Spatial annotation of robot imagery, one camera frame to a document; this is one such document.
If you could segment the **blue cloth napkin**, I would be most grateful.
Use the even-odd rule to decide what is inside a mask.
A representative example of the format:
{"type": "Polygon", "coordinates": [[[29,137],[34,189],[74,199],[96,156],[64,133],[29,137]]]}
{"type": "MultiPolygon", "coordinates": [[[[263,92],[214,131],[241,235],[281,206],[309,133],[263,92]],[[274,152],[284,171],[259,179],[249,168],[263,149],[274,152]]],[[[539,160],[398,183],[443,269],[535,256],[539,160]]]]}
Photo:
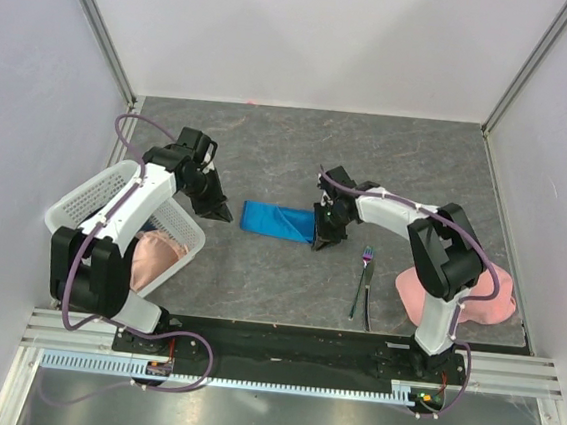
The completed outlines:
{"type": "Polygon", "coordinates": [[[313,211],[246,200],[239,226],[243,231],[311,245],[314,241],[313,211]]]}

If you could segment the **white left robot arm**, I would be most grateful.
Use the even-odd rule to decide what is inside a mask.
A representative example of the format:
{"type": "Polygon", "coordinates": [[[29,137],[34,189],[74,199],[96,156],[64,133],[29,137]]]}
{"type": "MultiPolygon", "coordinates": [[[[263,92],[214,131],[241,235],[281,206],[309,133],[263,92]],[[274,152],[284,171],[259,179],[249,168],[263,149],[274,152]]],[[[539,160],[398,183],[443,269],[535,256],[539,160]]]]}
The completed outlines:
{"type": "Polygon", "coordinates": [[[50,293],[59,301],[64,328],[70,312],[80,311],[135,334],[151,354],[170,343],[168,310],[132,287],[134,254],[146,224],[163,226],[159,215],[187,195],[201,218],[232,221],[214,165],[214,141],[193,148],[183,143],[150,149],[137,160],[106,168],[69,192],[46,214],[51,230],[50,293]]]}

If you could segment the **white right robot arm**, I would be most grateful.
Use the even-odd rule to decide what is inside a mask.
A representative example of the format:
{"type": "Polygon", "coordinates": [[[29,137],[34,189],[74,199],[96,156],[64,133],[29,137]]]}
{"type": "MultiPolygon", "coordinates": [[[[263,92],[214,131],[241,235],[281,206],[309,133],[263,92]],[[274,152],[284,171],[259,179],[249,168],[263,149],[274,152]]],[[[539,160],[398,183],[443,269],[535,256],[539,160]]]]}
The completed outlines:
{"type": "Polygon", "coordinates": [[[408,354],[410,373],[422,381],[438,375],[442,353],[453,345],[461,305],[490,263],[464,210],[457,204],[421,205],[366,182],[341,183],[320,172],[321,201],[314,207],[312,248],[319,251],[347,239],[352,222],[374,224],[406,239],[425,293],[414,333],[419,348],[408,354]]]}

